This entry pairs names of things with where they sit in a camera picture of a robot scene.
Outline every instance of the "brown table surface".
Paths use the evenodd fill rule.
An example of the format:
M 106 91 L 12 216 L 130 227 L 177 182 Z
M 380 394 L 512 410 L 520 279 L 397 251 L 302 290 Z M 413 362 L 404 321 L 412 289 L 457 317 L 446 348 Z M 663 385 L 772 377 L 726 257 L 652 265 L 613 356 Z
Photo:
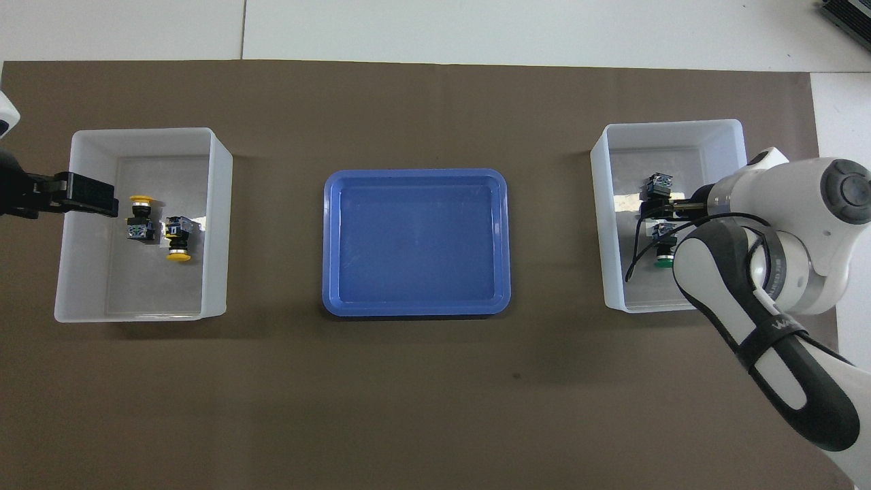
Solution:
M 736 118 L 817 154 L 806 73 L 363 63 L 7 63 L 28 172 L 79 129 L 208 126 L 233 153 L 227 313 L 61 324 L 61 221 L 0 218 L 2 488 L 850 488 L 695 311 L 604 306 L 589 151 Z M 321 305 L 326 178 L 492 167 L 513 297 L 487 319 Z M 834 311 L 804 318 L 830 343 Z

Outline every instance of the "blue plastic tray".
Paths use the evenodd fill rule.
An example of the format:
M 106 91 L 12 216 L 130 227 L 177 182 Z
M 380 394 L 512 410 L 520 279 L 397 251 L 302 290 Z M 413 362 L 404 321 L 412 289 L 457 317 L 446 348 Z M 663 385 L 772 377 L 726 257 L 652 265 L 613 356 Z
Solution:
M 492 315 L 510 298 L 499 172 L 343 170 L 327 180 L 323 302 L 334 315 Z

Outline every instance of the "white table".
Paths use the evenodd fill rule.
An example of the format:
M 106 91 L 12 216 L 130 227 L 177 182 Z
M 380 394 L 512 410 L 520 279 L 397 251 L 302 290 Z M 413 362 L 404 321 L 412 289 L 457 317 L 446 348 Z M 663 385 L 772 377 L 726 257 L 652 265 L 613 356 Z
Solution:
M 810 0 L 0 3 L 0 64 L 231 58 L 810 71 L 820 154 L 871 164 L 871 53 Z M 866 369 L 869 255 L 866 234 L 838 304 L 841 351 Z

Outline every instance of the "white plastic bin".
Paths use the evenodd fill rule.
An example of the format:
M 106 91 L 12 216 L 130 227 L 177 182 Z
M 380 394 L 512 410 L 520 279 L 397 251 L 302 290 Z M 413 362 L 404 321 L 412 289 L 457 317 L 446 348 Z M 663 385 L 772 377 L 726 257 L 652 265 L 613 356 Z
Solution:
M 611 124 L 593 147 L 591 163 L 605 304 L 628 313 L 691 310 L 672 270 L 656 268 L 649 254 L 635 267 L 631 280 L 623 280 L 632 260 L 638 193 L 648 177 L 661 172 L 674 176 L 672 196 L 690 197 L 699 187 L 746 165 L 741 123 L 717 119 Z M 642 228 L 639 249 L 649 241 Z
M 115 186 L 118 218 L 64 218 L 55 318 L 59 322 L 197 320 L 226 311 L 233 156 L 204 127 L 79 131 L 70 171 Z M 167 248 L 126 238 L 129 196 L 156 199 L 167 216 L 200 222 L 188 262 Z

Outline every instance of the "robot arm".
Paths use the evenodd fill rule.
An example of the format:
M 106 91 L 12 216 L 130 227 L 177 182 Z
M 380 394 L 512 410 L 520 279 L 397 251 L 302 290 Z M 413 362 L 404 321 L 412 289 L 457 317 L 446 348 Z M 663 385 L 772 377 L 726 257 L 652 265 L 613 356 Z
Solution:
M 763 164 L 713 186 L 709 211 L 719 204 L 717 211 L 755 214 L 772 227 L 709 221 L 678 245 L 673 272 L 786 422 L 859 488 L 871 489 L 871 374 L 815 342 L 787 314 L 834 306 L 855 238 L 871 221 L 863 209 L 871 199 L 868 171 L 845 161 Z M 830 206 L 827 185 L 843 202 Z M 814 244 L 823 239 L 827 247 Z
M 21 119 L 0 92 L 0 138 Z M 118 216 L 115 187 L 72 172 L 28 174 L 12 153 L 0 149 L 0 214 L 36 219 L 39 212 L 81 211 Z

